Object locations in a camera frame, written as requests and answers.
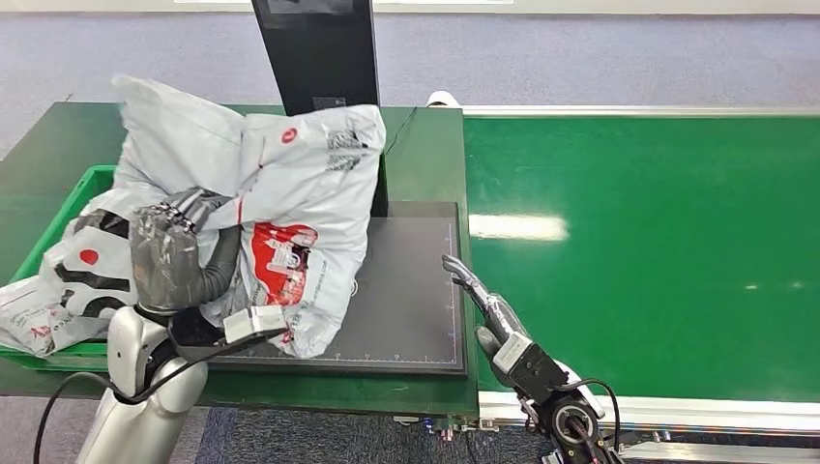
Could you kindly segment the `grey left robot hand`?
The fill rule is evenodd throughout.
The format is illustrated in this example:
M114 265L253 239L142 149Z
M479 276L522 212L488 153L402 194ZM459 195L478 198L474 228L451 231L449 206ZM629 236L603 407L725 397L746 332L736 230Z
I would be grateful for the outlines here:
M211 213L229 201L205 188L188 188L139 208L130 222L130 250L138 303L158 314L209 304L224 295L236 272L241 227L219 231L205 265L198 234Z

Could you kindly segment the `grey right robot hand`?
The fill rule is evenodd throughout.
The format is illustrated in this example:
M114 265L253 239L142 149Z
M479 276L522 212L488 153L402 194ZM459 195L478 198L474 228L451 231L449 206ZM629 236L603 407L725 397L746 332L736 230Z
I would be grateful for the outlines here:
M490 292L479 277L459 258L442 255L443 268L452 274L458 285L478 307L483 323L475 329L475 336L499 382L514 388L510 377L533 340L509 303L497 293Z

